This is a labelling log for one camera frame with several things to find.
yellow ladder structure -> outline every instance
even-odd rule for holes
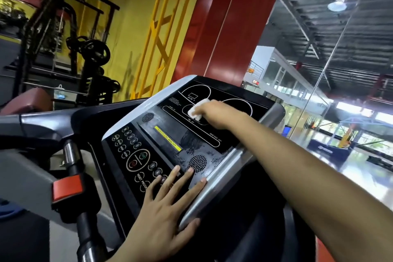
[[[185,12],[187,10],[188,3],[189,3],[189,0],[184,1],[183,9],[180,14],[179,22],[178,22],[177,28],[175,30],[173,41],[172,41],[172,44],[169,48],[169,53],[167,53],[166,49],[168,46],[168,41],[169,41],[169,37],[171,34],[171,30],[172,30],[172,26],[173,26],[173,22],[174,22],[174,17],[176,15],[176,11],[179,7],[180,0],[176,0],[176,3],[173,7],[172,14],[169,16],[165,16],[165,11],[168,6],[168,1],[169,0],[163,1],[162,7],[161,7],[161,12],[160,12],[160,15],[157,20],[156,20],[156,16],[157,16],[157,12],[158,12],[158,7],[160,5],[160,0],[155,1],[152,19],[150,22],[149,32],[148,32],[148,35],[146,38],[146,42],[145,42],[145,46],[143,49],[141,59],[138,63],[138,67],[136,70],[135,82],[134,82],[134,85],[133,85],[132,91],[131,91],[131,97],[130,97],[131,100],[135,99],[135,98],[141,98],[142,95],[144,95],[147,92],[149,93],[149,96],[152,96],[155,86],[157,84],[156,83],[157,77],[159,76],[159,74],[161,72],[163,74],[162,74],[161,81],[160,81],[160,84],[158,87],[158,91],[162,90],[162,88],[164,86],[164,81],[167,76],[169,65],[172,60],[173,51],[176,46],[176,42],[179,37],[180,29],[183,24]],[[166,33],[165,33],[164,42],[162,42],[160,39],[160,36],[159,36],[160,30],[163,25],[168,24],[168,23],[169,23],[169,26],[168,26]],[[148,50],[148,46],[149,46],[150,41],[153,42],[153,46],[150,51],[150,55],[146,56],[148,53],[147,50]],[[153,56],[154,56],[154,52],[155,52],[156,47],[160,52],[160,59],[158,60],[158,63],[154,66],[154,68],[150,70],[150,66],[151,66],[151,63],[153,60]],[[144,67],[145,62],[146,62],[146,69],[145,69],[144,74],[142,75],[142,69]],[[150,71],[154,72],[153,80],[152,80],[152,83],[146,87],[146,81],[147,81]],[[139,87],[139,91],[137,91],[140,78],[141,78],[141,85]]]

hand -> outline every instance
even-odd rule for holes
[[[218,130],[228,130],[231,123],[245,113],[216,100],[209,101],[195,108],[194,115],[203,115]]]
[[[174,167],[155,199],[153,199],[153,189],[159,184],[161,176],[157,176],[149,185],[139,216],[111,262],[162,261],[177,253],[194,236],[200,219],[194,219],[179,233],[177,222],[182,212],[203,189],[206,179],[202,178],[183,197],[173,203],[183,185],[194,173],[190,168],[172,186],[179,170],[180,166]]]

treadmill console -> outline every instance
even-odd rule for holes
[[[188,110],[205,98],[223,101],[271,128],[285,116],[284,108],[272,100],[201,76],[187,76],[146,100],[102,139],[111,171],[135,217],[145,190],[158,175],[162,184],[175,165],[181,166],[178,177],[193,167],[188,188],[202,177],[208,183],[184,215],[182,229],[200,216],[252,159],[229,131],[216,130],[203,118],[198,122],[188,116]]]

white logo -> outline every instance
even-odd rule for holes
[[[333,153],[333,151],[331,151],[331,150],[329,150],[329,149],[326,149],[326,148],[323,147],[323,146],[318,146],[318,148],[319,148],[320,150],[325,150],[326,152],[328,152],[328,153],[330,153],[330,154]]]

yellow sticker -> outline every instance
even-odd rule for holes
[[[167,134],[165,134],[158,126],[154,127],[156,129],[156,131],[158,131],[165,139],[168,140],[169,143],[172,144],[173,147],[176,148],[177,151],[181,151],[182,149],[179,147],[179,145],[177,145],[171,138],[169,138],[167,136]]]

